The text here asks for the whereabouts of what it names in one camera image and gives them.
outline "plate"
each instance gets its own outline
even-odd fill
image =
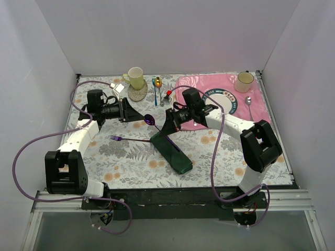
[[[205,92],[206,95],[214,99],[217,103],[223,106],[225,114],[234,114],[237,110],[237,99],[233,93],[225,89],[211,89]],[[205,95],[202,97],[206,105],[213,104]]]

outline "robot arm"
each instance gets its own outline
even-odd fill
[[[194,120],[208,128],[220,130],[222,114],[214,105],[205,105],[199,92],[194,88],[183,91],[186,107],[174,111],[166,111],[166,121],[161,131],[161,136],[177,132],[181,124]],[[241,183],[237,187],[235,197],[260,185],[271,164],[275,163],[282,154],[282,148],[268,122],[246,121],[232,115],[225,115],[224,133],[237,139],[242,144],[244,160],[247,168]],[[246,200],[256,195],[256,190]]]
[[[143,120],[127,98],[114,104],[105,104],[102,90],[87,92],[87,108],[93,120],[81,130],[73,132],[56,151],[49,151],[45,158],[47,191],[49,193],[76,194],[87,197],[102,197],[104,183],[89,179],[83,162],[83,155],[93,137],[100,131],[106,119],[118,118],[120,122]],[[89,116],[80,113],[77,128],[86,124]]]

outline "coaster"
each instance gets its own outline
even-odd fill
[[[134,102],[138,102],[141,101],[142,99],[144,99],[148,93],[148,84],[145,80],[143,80],[143,87],[142,89],[139,90],[135,90],[134,87],[132,87],[132,85],[129,85],[128,87],[128,97],[134,101]]]

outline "gray floor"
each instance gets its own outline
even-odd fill
[[[112,222],[114,230],[126,222]],[[303,211],[269,212],[247,231],[215,219],[135,220],[123,235],[91,227],[89,213],[44,213],[34,250],[316,250]]]

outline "floral tablecloth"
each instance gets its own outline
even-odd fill
[[[159,75],[162,79],[162,93],[171,89],[180,74]],[[154,116],[156,124],[161,128],[165,121],[165,109],[169,107],[154,106],[154,90],[152,75],[145,75],[148,93],[144,100],[130,104],[141,114]],[[121,97],[127,97],[128,84],[121,76],[81,77],[80,82],[99,80],[122,83],[126,88]],[[77,89],[75,103],[82,107],[87,103],[86,93],[90,89],[103,89],[111,95],[111,89],[102,84],[88,83]],[[76,126],[79,112],[74,108],[68,123],[68,129]],[[107,120],[98,135],[92,140],[84,155],[84,163],[88,176],[92,179],[108,183],[111,189],[157,188],[157,187],[209,187],[210,162],[213,154],[217,130],[181,131],[170,135],[170,138],[192,160],[193,169],[186,174],[177,174],[157,152],[152,144],[136,141],[112,141],[110,135],[133,139],[149,139],[157,133],[157,129],[144,121],[120,123],[117,119]],[[240,143],[223,134],[218,148],[214,179],[216,186],[236,186],[242,179],[246,163]],[[290,174],[283,156],[273,164],[265,176],[268,185],[292,184]]]

